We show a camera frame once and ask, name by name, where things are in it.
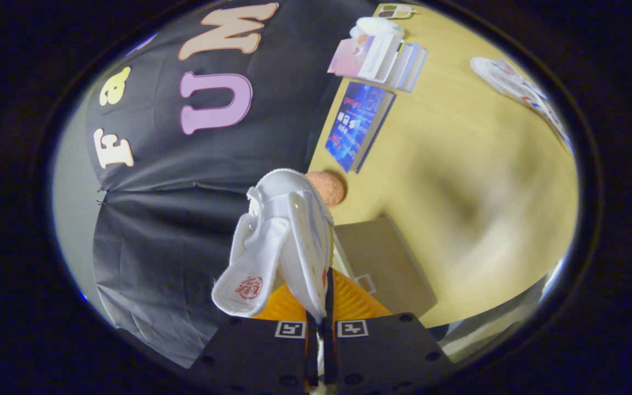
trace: pink book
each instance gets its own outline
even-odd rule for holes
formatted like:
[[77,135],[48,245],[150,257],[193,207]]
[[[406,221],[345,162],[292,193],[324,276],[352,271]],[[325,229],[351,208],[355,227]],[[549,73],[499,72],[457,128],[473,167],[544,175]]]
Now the pink book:
[[373,36],[367,35],[341,40],[328,67],[328,72],[344,77],[358,77],[373,40]]

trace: wooden table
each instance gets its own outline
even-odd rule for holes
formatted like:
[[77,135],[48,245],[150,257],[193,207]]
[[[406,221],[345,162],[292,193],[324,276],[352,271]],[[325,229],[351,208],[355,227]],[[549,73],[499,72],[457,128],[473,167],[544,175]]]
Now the wooden table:
[[578,184],[549,125],[477,77],[470,59],[517,65],[463,25],[416,9],[395,21],[428,58],[413,92],[396,91],[361,172],[345,174],[324,148],[349,78],[309,170],[346,181],[336,225],[393,218],[436,295],[421,317],[431,327],[496,307],[552,270],[572,240]]

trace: black fabric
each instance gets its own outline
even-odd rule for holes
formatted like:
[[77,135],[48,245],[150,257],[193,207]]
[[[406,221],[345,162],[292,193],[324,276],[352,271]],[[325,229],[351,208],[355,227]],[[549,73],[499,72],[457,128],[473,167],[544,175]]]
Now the black fabric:
[[[266,2],[236,1],[223,8]],[[201,8],[166,25],[145,47],[97,78],[86,113],[91,165],[108,191],[95,230],[95,280],[115,326],[188,368],[224,314],[211,301],[228,265],[233,230],[247,212],[246,190],[274,168],[306,172],[340,78],[326,73],[338,43],[376,3],[279,2],[261,21],[253,53],[208,50],[178,60],[183,43],[216,28]],[[103,84],[131,67],[118,103],[100,105]],[[230,103],[225,89],[180,95],[180,79],[235,73],[251,82],[246,116],[230,127],[186,135],[186,105]],[[134,165],[101,168],[93,133],[128,140]]]
[[[243,0],[222,7],[264,3]],[[301,172],[308,168],[313,141],[318,140],[340,83],[339,77],[326,73],[328,64],[340,40],[349,37],[359,17],[374,12],[374,5],[336,0],[279,2],[274,15],[260,21],[265,26],[255,31],[261,35],[255,52],[208,50],[178,60],[183,43],[216,28],[200,23],[211,11],[203,8],[176,20],[146,47],[98,78],[88,103],[86,140],[102,187],[151,190],[199,182],[244,193],[274,168]],[[100,105],[103,84],[126,66],[131,73],[123,97],[113,105]],[[181,97],[180,79],[186,72],[235,73],[248,78],[253,97],[246,116],[230,127],[185,135],[180,125],[184,106],[220,108],[233,97],[227,89]],[[92,137],[97,128],[129,141],[133,167],[110,164],[101,168]]]
[[101,300],[118,328],[189,367],[225,318],[211,301],[243,195],[188,188],[108,193],[94,235]]

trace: shoe logo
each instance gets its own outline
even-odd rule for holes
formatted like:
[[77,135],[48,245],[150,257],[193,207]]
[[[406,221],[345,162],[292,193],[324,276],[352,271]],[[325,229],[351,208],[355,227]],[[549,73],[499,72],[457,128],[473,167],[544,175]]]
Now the shoe logo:
[[238,285],[235,292],[242,298],[256,298],[260,295],[260,291],[263,289],[263,278],[261,277],[248,277]]

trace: gray wall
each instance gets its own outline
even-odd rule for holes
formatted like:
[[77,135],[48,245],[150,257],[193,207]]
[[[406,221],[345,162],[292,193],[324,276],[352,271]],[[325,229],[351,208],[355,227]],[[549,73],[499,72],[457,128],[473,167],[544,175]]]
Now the gray wall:
[[94,282],[92,240],[99,206],[99,183],[92,170],[84,140],[85,111],[91,90],[85,93],[60,136],[53,162],[53,217],[55,232],[72,277],[87,300],[107,321]]

